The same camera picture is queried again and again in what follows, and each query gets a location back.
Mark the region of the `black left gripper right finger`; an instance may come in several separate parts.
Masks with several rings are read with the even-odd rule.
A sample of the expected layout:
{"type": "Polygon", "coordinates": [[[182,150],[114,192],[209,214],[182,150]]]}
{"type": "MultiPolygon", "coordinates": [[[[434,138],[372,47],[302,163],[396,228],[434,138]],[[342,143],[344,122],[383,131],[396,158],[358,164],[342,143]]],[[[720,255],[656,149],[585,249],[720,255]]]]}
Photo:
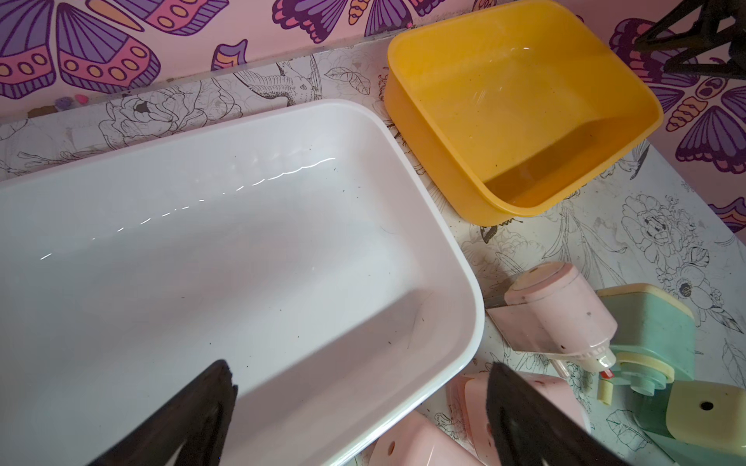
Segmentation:
{"type": "Polygon", "coordinates": [[[624,465],[504,363],[493,363],[486,413],[503,465],[624,465]]]}

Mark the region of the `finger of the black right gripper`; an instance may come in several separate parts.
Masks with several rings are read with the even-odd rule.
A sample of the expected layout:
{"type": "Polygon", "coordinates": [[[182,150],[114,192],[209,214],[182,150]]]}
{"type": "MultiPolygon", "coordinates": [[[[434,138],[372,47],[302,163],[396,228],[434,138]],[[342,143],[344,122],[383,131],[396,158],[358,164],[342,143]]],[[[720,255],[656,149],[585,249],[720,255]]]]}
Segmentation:
{"type": "Polygon", "coordinates": [[[745,2],[743,0],[686,0],[655,23],[634,42],[637,52],[675,50],[677,54],[664,64],[664,72],[745,79],[745,2]],[[692,26],[681,33],[664,37],[662,33],[696,13],[692,26]],[[695,63],[694,59],[711,50],[727,46],[729,60],[724,63],[695,63]]]}

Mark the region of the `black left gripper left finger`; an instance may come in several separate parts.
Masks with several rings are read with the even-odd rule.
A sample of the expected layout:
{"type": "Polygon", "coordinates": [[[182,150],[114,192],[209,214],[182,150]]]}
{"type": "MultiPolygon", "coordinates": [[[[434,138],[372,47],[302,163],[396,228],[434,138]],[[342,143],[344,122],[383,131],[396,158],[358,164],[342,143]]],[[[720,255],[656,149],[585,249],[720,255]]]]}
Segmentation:
{"type": "Polygon", "coordinates": [[[238,386],[223,359],[213,362],[93,465],[218,465],[238,386]]]}

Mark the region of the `pink sharpener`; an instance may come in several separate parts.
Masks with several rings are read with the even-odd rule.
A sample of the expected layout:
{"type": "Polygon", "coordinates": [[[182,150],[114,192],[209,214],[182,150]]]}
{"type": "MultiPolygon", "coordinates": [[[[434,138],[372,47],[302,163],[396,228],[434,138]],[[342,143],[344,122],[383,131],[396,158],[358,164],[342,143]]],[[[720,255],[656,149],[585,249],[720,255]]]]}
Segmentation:
{"type": "Polygon", "coordinates": [[[473,454],[413,411],[376,442],[369,465],[473,465],[482,466],[473,454]]]}
{"type": "Polygon", "coordinates": [[[567,361],[590,373],[609,374],[618,324],[574,265],[545,262],[519,275],[486,311],[514,351],[539,353],[558,374],[567,361]]]}
{"type": "MultiPolygon", "coordinates": [[[[525,372],[518,372],[518,375],[566,416],[590,431],[588,415],[565,379],[525,372]]],[[[460,438],[471,444],[483,464],[499,465],[486,412],[488,380],[487,372],[456,376],[447,384],[446,393],[454,420],[464,430],[460,438]]]]}

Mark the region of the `white plastic storage box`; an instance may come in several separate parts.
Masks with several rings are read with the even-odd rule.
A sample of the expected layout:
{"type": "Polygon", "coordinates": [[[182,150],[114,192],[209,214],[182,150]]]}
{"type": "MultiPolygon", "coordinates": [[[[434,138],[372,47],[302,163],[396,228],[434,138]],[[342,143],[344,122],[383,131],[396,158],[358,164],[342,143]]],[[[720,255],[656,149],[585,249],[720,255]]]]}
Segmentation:
{"type": "Polygon", "coordinates": [[[223,464],[341,464],[483,329],[448,225],[349,101],[1,185],[5,465],[85,465],[218,360],[238,388],[223,464]]]}

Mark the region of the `yellow plastic storage box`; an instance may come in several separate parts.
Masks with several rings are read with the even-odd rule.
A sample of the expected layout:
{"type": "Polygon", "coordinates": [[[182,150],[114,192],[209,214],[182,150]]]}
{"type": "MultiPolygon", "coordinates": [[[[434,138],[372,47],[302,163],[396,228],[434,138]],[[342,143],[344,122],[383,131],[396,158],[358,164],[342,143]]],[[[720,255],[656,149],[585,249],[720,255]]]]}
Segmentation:
{"type": "Polygon", "coordinates": [[[455,211],[535,217],[662,123],[652,90],[554,1],[412,29],[387,50],[386,110],[455,211]]]}

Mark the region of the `green sharpener upper right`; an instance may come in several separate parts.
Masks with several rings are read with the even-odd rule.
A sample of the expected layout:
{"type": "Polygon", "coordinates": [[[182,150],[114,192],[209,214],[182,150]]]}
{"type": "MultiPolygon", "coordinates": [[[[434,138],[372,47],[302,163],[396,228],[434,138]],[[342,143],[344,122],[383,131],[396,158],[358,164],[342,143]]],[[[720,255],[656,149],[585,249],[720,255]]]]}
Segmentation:
{"type": "Polygon", "coordinates": [[[653,396],[695,378],[695,321],[686,305],[648,283],[596,294],[618,324],[610,342],[616,363],[598,378],[598,401],[611,405],[617,386],[653,396]]]}

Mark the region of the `green sharpener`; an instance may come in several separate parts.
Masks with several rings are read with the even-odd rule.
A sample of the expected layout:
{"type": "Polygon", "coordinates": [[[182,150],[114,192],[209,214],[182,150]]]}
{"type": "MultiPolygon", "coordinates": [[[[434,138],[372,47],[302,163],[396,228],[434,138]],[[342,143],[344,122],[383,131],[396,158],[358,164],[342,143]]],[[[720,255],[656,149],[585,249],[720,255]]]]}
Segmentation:
{"type": "Polygon", "coordinates": [[[633,418],[676,465],[745,463],[745,390],[675,382],[639,398],[633,418]]]}
{"type": "Polygon", "coordinates": [[[695,378],[695,321],[686,305],[648,283],[596,294],[618,324],[610,342],[616,363],[598,378],[598,401],[611,405],[617,386],[653,396],[695,378]]]}

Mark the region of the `green sharpener lower right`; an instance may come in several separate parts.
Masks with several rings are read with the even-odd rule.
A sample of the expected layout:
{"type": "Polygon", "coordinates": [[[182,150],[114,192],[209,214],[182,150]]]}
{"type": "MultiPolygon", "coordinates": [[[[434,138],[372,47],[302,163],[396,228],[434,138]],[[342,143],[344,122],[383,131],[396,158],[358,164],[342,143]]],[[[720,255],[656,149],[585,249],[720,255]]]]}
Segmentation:
{"type": "Polygon", "coordinates": [[[745,463],[745,390],[675,382],[639,398],[633,418],[676,465],[745,463]]]}

